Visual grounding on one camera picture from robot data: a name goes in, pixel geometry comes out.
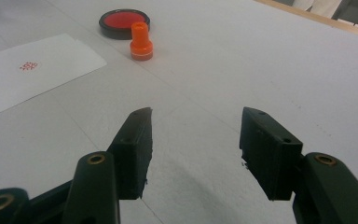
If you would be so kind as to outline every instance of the orange plastic object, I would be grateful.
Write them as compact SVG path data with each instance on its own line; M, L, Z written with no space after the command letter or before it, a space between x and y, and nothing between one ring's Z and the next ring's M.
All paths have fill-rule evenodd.
M144 22L135 22L131 26L131 57L137 61L146 61L153 57L153 43L149 40L148 26Z

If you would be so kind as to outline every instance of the sheet of paper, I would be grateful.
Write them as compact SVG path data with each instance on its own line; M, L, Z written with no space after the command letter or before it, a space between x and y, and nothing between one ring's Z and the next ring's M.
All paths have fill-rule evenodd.
M105 65L67 34L0 51L0 112Z

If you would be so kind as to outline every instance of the red stamp mark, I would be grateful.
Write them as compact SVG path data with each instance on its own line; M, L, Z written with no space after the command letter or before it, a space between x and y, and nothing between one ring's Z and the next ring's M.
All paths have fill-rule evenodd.
M22 71L29 71L35 69L36 67L37 67L37 63L25 63L20 67L20 69Z

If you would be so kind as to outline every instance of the table surface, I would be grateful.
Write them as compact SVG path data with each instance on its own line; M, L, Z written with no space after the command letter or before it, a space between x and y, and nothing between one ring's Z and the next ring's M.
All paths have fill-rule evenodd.
M101 35L109 10L151 19L154 58ZM131 111L153 108L144 197L122 223L296 223L241 165L241 110L268 112L358 177L358 35L252 0L0 0L0 50L67 33L107 66L0 113L0 189L31 198L106 150Z

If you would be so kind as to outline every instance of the red ink pad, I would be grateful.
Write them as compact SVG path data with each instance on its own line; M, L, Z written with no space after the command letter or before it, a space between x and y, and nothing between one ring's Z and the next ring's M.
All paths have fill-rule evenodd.
M135 9L116 9L106 12L100 18L103 35L113 39L132 39L131 26L135 22L144 22L150 30L150 19L142 11Z

